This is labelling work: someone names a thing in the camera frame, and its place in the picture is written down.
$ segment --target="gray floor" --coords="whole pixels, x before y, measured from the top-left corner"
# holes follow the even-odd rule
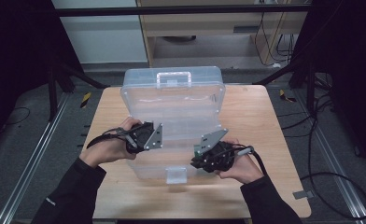
[[[260,63],[259,58],[256,57],[256,50],[247,35],[197,36],[194,41],[159,38],[154,55],[155,67],[218,66],[222,69],[225,83],[251,83],[261,80],[277,70],[277,68],[264,66]],[[123,73],[110,72],[89,75],[110,85],[120,85],[123,80]],[[287,127],[305,118],[300,103],[282,100],[279,96],[280,89],[284,89],[287,96],[296,98],[299,98],[299,95],[304,92],[304,90],[291,91],[286,88],[288,79],[289,75],[283,76],[267,88],[275,113],[277,115],[292,114],[278,117],[281,127]],[[61,121],[50,139],[28,189],[21,198],[21,203],[14,216],[15,219],[31,219],[36,208],[44,197],[55,188],[82,148],[85,133],[88,131],[87,125],[92,122],[102,91],[77,79],[75,79],[75,83],[77,88],[74,93],[69,94]],[[83,95],[88,91],[91,92],[90,101],[86,108],[80,108]],[[317,91],[317,96],[323,93],[323,91]],[[24,119],[28,115],[26,109],[15,110],[9,122],[24,120],[17,124],[7,125],[0,133],[0,211],[14,190],[26,163],[47,126],[49,117],[47,86],[26,92],[17,102],[17,107],[20,106],[30,110],[29,116]],[[332,152],[336,160],[341,163],[345,173],[366,191],[366,159],[355,156],[354,145],[332,109],[333,107],[329,106],[319,113],[318,128],[327,136]],[[299,176],[308,173],[308,137],[291,136],[308,133],[309,130],[309,122],[284,130]],[[311,162],[313,172],[330,170],[320,142],[315,137],[312,144]],[[332,205],[350,214],[341,189],[336,185],[336,180],[333,177],[317,177],[315,182],[318,190],[326,199],[330,200]],[[303,186],[305,190],[312,189],[308,180],[303,181]],[[304,223],[358,223],[335,214],[318,197],[309,199],[309,203],[312,215],[305,218]]]

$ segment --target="box handle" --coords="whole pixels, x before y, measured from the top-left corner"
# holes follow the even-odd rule
[[[161,89],[163,87],[191,88],[191,73],[190,72],[157,73],[157,89]]]

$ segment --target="person's arm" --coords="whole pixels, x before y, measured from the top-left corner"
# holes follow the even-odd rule
[[[238,140],[227,140],[238,144]],[[293,209],[279,196],[268,175],[264,175],[249,155],[235,157],[232,168],[216,172],[220,178],[233,178],[244,184],[242,195],[253,224],[302,223]]]
[[[125,130],[139,123],[127,118],[120,125]],[[98,165],[120,159],[134,160],[125,142],[109,139],[84,150],[61,179],[58,187],[44,200],[32,220],[33,224],[92,223],[97,191],[106,175]]]

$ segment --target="person's left hand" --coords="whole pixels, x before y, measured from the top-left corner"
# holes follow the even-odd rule
[[[122,122],[120,127],[128,131],[137,123],[140,123],[139,119],[129,117]],[[87,148],[79,157],[82,161],[90,165],[90,167],[95,168],[99,164],[105,162],[112,162],[120,159],[134,160],[136,158],[136,154],[130,154],[127,152],[125,141],[113,138],[99,142]]]

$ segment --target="horizontal black bar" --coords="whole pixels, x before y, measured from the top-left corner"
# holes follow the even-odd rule
[[[102,8],[63,8],[38,10],[29,13],[49,14],[58,17],[87,16],[127,16],[199,13],[244,13],[244,12],[300,12],[326,8],[306,4],[289,5],[226,5],[226,6],[179,6],[179,7],[102,7]]]

